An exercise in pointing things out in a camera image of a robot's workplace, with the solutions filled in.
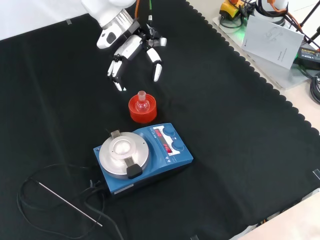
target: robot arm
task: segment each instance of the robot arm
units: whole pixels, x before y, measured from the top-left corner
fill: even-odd
[[[87,12],[97,20],[102,33],[97,46],[100,49],[110,47],[134,23],[125,8],[136,0],[81,0]]]
[[[286,9],[288,4],[289,0],[256,0],[256,8],[254,10],[254,15],[258,18],[267,20],[274,24],[284,26],[285,18],[283,16],[273,17],[263,12],[262,9],[267,13],[276,14],[277,12],[275,11],[275,9],[277,9],[278,11]]]
[[[147,24],[148,31],[144,32],[140,24],[131,18],[125,8],[130,7],[136,0],[81,0],[84,8],[95,18],[102,28],[97,46],[100,49],[110,47],[120,36],[127,40],[115,52],[107,76],[114,82],[119,91],[125,91],[121,76],[125,65],[138,52],[145,50],[152,62],[152,80],[157,82],[162,72],[162,61],[153,47],[166,46],[167,39]]]

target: white table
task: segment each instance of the white table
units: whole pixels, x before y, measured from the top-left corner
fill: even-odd
[[[238,240],[320,240],[320,192]]]

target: yellow device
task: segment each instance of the yellow device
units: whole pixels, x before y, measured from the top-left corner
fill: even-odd
[[[245,2],[238,0],[238,2],[235,3],[235,5],[237,7],[243,7],[245,5]],[[221,5],[219,14],[225,19],[232,21],[236,18],[236,16],[240,14],[240,12],[229,2],[229,0],[224,0],[224,3],[222,3]]]

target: black cable bundle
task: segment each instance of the black cable bundle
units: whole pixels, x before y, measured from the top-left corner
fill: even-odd
[[[319,79],[320,72],[317,75],[312,76],[307,72],[307,70],[303,66],[299,66],[299,70],[303,75],[311,79],[311,83],[310,83],[311,96],[318,104],[320,104],[320,79]]]
[[[244,18],[248,18],[249,15],[254,11],[254,5],[255,3],[251,2],[252,0],[241,0],[242,2],[244,2],[244,6],[241,7],[240,5],[237,6],[235,4],[233,4],[230,0],[229,0],[229,3],[234,6],[236,9],[238,9],[238,11],[240,12],[239,16],[240,16],[240,25],[238,26],[227,26],[227,25],[224,25],[223,24],[223,21],[225,20],[225,17],[221,16],[220,18],[220,22],[219,24],[224,27],[224,28],[227,28],[227,29],[238,29],[238,28],[241,28],[242,25],[244,24]]]
[[[48,230],[48,229],[44,229],[44,228],[41,228],[35,224],[33,224],[27,217],[25,211],[24,211],[24,206],[29,208],[29,209],[32,209],[32,210],[35,210],[35,211],[41,211],[41,212],[49,212],[49,211],[52,211],[52,210],[55,210],[56,208],[62,206],[65,204],[65,202],[62,202],[62,203],[59,203],[57,205],[54,205],[54,206],[51,206],[51,207],[47,207],[47,208],[44,208],[44,207],[41,207],[37,204],[30,204],[28,203],[28,201],[26,200],[25,198],[25,194],[24,194],[24,189],[26,187],[26,185],[30,182],[34,182],[36,184],[39,184],[39,182],[35,179],[33,179],[33,176],[35,176],[36,174],[38,174],[39,172],[42,172],[43,170],[47,170],[47,169],[51,169],[51,168],[55,168],[55,167],[67,167],[67,168],[76,168],[76,169],[80,169],[80,170],[90,170],[92,168],[95,168],[96,166],[94,167],[87,167],[87,166],[76,166],[76,165],[72,165],[72,164],[63,164],[63,163],[57,163],[57,164],[52,164],[52,165],[49,165],[49,166],[46,166],[44,168],[41,168],[37,171],[35,171],[34,173],[32,173],[30,176],[28,176],[25,181],[22,183],[22,185],[20,186],[19,190],[18,190],[18,193],[16,195],[16,204],[17,204],[17,207],[18,207],[18,210],[19,212],[21,213],[21,215],[23,216],[23,218],[26,220],[26,222],[33,228],[41,231],[41,232],[45,232],[45,233],[48,233],[48,234],[52,234],[52,235],[57,235],[57,236],[60,236],[60,237],[64,237],[64,238],[67,238],[67,239],[72,239],[72,240],[78,240],[78,239],[83,239],[84,237],[86,237],[89,233],[91,233],[95,227],[96,227],[96,223],[94,223],[91,228],[84,234],[80,235],[80,236],[69,236],[69,235],[66,235],[64,233],[61,233],[61,232],[57,232],[57,231],[52,231],[52,230]],[[124,240],[117,224],[115,223],[115,221],[110,218],[108,215],[104,214],[104,210],[105,210],[105,201],[106,201],[106,197],[104,195],[103,192],[101,192],[102,194],[102,207],[101,207],[101,210],[98,210],[94,207],[92,207],[91,205],[88,204],[88,199],[90,197],[92,197],[94,194],[100,192],[100,191],[105,191],[106,190],[106,186],[104,185],[101,185],[101,182],[98,181],[98,183],[96,184],[93,184],[91,182],[90,184],[91,186],[88,187],[87,189],[83,190],[82,192],[80,192],[79,194],[77,194],[76,196],[74,196],[72,199],[68,200],[68,202],[72,202],[73,200],[83,196],[84,194],[88,193],[89,192],[89,195],[85,198],[85,206],[88,207],[90,210],[94,211],[95,213],[98,213],[99,214],[99,217],[97,218],[97,222],[101,219],[101,217],[103,218],[106,218],[107,220],[109,220],[113,226],[115,227],[116,229],[116,232],[119,236],[119,238],[121,240]]]

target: orange cable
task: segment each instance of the orange cable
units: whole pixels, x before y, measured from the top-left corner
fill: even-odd
[[[287,9],[283,8],[283,9],[278,9],[275,7],[275,0],[267,0],[267,2],[271,5],[271,7],[273,8],[273,10],[275,10],[277,13],[281,13],[281,12],[285,12],[287,11]],[[290,12],[286,13],[290,18],[293,19],[293,21],[296,23],[296,25],[298,26],[298,28],[302,31],[302,28],[299,24],[299,22],[294,18],[294,16],[291,15]]]
[[[136,19],[138,18],[139,3],[140,3],[140,0],[136,0],[135,11],[134,11],[134,17],[135,17]]]
[[[295,21],[298,28],[302,31],[302,27],[300,26],[300,23],[297,21],[297,19],[295,19],[294,16],[292,16],[290,12],[287,12],[286,14]]]

